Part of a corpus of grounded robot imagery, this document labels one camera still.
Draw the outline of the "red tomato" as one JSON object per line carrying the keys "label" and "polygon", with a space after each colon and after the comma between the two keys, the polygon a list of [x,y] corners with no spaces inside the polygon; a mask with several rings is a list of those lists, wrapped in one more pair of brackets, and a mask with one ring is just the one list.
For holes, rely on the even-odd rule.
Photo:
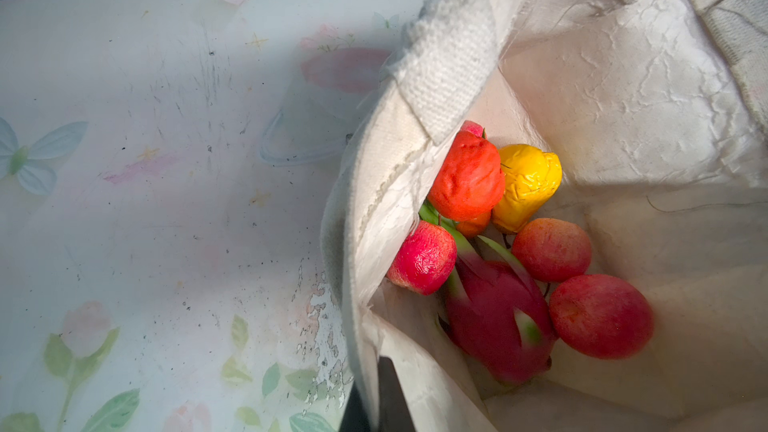
{"label": "red tomato", "polygon": [[429,191],[437,212],[457,222],[474,219],[502,199],[505,174],[497,148],[488,140],[460,131]]}

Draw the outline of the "red apple with yellow spot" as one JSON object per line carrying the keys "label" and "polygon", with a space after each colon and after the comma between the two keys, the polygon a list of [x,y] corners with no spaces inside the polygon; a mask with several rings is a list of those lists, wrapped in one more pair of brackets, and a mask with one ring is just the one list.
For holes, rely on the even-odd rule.
{"label": "red apple with yellow spot", "polygon": [[549,301],[557,334],[571,348],[598,359],[624,359],[640,352],[654,334],[654,315],[645,296],[609,275],[572,277]]}

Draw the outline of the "orange with green leaves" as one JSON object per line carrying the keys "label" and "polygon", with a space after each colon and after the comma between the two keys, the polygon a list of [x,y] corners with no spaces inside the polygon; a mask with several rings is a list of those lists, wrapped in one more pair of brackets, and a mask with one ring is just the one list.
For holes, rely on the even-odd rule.
{"label": "orange with green leaves", "polygon": [[474,238],[486,230],[491,222],[491,217],[491,211],[484,212],[473,219],[458,222],[456,229],[467,239]]}

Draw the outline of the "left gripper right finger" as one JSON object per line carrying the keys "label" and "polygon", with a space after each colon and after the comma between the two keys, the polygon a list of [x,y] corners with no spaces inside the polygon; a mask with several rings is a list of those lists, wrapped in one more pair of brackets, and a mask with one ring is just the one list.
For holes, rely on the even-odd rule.
{"label": "left gripper right finger", "polygon": [[386,356],[378,360],[380,432],[415,432],[393,361]]}

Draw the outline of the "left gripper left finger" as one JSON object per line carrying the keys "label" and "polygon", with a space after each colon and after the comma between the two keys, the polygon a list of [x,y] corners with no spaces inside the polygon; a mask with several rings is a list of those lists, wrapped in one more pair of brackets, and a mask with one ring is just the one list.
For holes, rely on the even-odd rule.
{"label": "left gripper left finger", "polygon": [[356,384],[352,385],[339,432],[371,432],[368,415]]}

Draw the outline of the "beige canvas grocery bag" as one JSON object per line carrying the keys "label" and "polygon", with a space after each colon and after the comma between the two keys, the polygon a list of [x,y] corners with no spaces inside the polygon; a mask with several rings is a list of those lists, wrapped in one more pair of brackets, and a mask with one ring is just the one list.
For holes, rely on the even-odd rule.
{"label": "beige canvas grocery bag", "polygon": [[[649,299],[643,352],[559,344],[547,374],[504,386],[435,300],[385,283],[465,119],[558,155],[543,212]],[[416,431],[765,430],[767,0],[428,1],[344,152],[321,244],[372,431],[380,356]]]}

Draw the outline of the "pink dragon fruit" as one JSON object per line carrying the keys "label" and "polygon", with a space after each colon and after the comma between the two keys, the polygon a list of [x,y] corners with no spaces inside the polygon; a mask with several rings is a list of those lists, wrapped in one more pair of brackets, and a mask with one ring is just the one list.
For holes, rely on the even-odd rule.
{"label": "pink dragon fruit", "polygon": [[520,261],[504,245],[479,235],[481,246],[491,252],[484,257],[429,202],[419,216],[447,231],[457,247],[443,286],[452,342],[501,382],[520,384],[549,371],[558,336],[543,293]]}

